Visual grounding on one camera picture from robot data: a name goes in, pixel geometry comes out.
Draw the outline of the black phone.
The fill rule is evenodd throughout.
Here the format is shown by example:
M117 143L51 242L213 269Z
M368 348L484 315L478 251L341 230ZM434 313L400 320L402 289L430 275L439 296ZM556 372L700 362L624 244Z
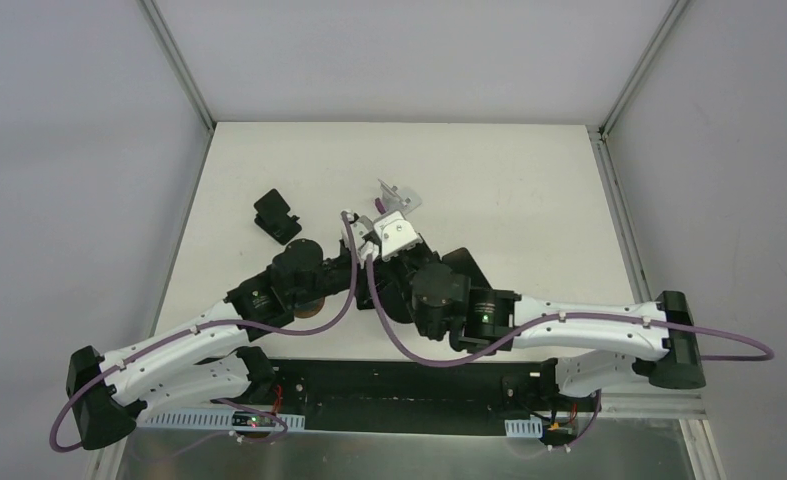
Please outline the black phone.
M467 248L460 247L445 254L441 257L441 262L453 271L451 284L455 288L461 285L460 277L467 277L472 288L483 290L493 289L482 269Z

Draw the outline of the purple phone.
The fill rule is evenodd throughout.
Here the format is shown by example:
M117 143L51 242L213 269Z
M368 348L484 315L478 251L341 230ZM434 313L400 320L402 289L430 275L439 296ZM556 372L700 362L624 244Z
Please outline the purple phone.
M375 199L375 201L374 201L374 204L375 204L376 210L377 210L377 211L378 211L380 214L385 214L385 213L387 212L387 210L386 210L386 207L385 207L384 203L382 202L382 200L381 200L379 197L377 197L377 198Z

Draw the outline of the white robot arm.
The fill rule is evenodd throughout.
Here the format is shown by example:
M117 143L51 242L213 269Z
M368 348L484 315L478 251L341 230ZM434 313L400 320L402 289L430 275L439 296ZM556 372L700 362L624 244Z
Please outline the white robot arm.
M260 274L230 290L194 319L126 347L92 345L69 358L67 402L49 433L53 450L98 450L177 403L248 397L255 375L272 368L255 341L275 334L309 337L334 328L353 304L359 249L352 251L348 293L329 294L330 260L300 239ZM322 311L295 318L297 305L324 298Z

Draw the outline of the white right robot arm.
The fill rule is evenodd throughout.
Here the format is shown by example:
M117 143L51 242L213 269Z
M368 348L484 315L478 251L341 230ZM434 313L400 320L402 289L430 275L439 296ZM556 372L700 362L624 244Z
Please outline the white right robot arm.
M513 349L576 348L577 356L544 363L536 393L552 410L639 379L670 390L706 384L690 307L680 291L627 305L560 303L492 288L465 248L443 257L422 243L388 259L376 245L360 253L368 295L385 328L394 317L407 318L420 336L447 341L463 355L425 365L451 368Z

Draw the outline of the grey stand with brown base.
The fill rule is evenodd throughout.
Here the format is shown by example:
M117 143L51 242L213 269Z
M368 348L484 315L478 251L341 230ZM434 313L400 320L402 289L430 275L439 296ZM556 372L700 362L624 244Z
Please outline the grey stand with brown base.
M325 299L319 298L305 304L297 305L293 310L295 318L307 319L318 315L325 306Z

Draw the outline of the silver metal phone stand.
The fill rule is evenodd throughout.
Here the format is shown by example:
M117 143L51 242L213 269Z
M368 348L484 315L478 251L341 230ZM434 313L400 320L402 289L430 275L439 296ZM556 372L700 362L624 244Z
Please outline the silver metal phone stand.
M423 203L421 196L409 187L388 184L381 179L378 182L380 187L380 195L378 197L386 207L387 212L385 214L400 212L402 215L407 216Z

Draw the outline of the black folding phone stand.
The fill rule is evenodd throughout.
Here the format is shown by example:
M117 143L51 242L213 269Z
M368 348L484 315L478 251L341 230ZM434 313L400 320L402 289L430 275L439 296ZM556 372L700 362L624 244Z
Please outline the black folding phone stand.
M253 207L255 224L282 246L286 246L302 230L299 217L291 213L291 207L275 188L259 198Z

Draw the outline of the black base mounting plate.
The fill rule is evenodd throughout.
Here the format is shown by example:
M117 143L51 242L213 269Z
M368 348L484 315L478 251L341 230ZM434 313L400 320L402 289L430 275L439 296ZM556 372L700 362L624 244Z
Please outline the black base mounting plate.
M553 364L273 359L250 398L304 417L311 431L502 436L510 420L591 413L593 395L559 393Z

